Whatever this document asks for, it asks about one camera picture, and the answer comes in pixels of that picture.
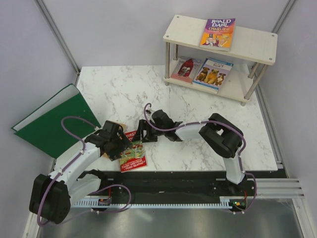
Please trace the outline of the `red 13-Storey Treehouse book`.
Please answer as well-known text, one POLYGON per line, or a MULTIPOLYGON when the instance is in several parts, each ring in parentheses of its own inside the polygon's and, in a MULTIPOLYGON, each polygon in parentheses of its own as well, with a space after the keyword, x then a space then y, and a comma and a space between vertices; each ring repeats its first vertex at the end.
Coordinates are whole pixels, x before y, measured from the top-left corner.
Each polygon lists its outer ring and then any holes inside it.
POLYGON ((141 141, 132 141, 136 132, 135 130, 125 134, 132 143, 132 148, 128 148, 120 154, 119 164, 122 173, 143 168, 148 165, 143 143, 141 141))

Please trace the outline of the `Why Do Dogs Bark book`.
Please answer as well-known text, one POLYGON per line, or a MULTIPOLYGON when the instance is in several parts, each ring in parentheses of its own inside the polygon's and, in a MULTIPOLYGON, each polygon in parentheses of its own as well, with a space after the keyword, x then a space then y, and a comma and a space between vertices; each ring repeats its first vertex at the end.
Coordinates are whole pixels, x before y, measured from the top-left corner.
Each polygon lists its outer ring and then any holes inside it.
POLYGON ((217 94, 233 66, 230 62, 207 58, 195 76, 193 84, 211 89, 217 94))

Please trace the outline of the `Charlie Chocolate Factory book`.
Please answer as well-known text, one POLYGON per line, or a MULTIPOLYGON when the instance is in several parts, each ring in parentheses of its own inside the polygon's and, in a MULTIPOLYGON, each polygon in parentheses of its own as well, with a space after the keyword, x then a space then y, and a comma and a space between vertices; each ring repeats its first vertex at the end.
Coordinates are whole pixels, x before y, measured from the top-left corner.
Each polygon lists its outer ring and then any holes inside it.
POLYGON ((235 20, 235 18, 208 19, 199 46, 210 50, 230 51, 235 20))

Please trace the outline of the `orange Charlie portrait book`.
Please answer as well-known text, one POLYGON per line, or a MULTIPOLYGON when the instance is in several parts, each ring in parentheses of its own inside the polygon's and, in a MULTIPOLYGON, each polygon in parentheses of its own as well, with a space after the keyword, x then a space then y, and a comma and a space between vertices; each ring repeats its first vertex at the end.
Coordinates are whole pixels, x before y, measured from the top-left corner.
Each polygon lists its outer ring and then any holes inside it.
POLYGON ((123 133, 123 126, 116 122, 106 120, 103 125, 103 130, 105 131, 106 138, 103 150, 111 161, 117 160, 120 157, 117 150, 119 142, 122 139, 121 134, 123 133))

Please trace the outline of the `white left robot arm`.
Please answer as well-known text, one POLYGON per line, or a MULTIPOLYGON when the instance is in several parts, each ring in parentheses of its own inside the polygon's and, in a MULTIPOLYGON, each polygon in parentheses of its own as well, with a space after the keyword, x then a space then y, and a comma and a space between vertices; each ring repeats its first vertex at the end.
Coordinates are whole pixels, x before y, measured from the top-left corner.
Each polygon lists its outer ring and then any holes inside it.
POLYGON ((61 224, 71 206, 85 196, 107 193, 109 184, 103 180, 104 175, 97 171, 84 174, 84 171, 103 154, 113 161, 132 147, 121 124, 107 120, 101 129, 82 139, 69 131, 64 122, 61 121, 62 128, 82 143, 82 149, 58 170, 35 178, 29 210, 36 214, 40 227, 48 223, 61 224))

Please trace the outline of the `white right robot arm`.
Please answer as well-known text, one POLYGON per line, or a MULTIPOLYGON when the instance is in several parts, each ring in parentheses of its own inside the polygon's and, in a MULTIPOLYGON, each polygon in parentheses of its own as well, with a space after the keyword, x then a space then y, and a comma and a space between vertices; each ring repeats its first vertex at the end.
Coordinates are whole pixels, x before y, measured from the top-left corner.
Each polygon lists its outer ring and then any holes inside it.
POLYGON ((144 119, 139 120, 132 141, 157 142, 159 136, 172 142, 202 139, 223 158, 228 192, 238 195, 245 189, 241 152, 246 147, 243 132, 220 114, 207 120, 185 123, 173 121, 163 110, 144 109, 144 119))

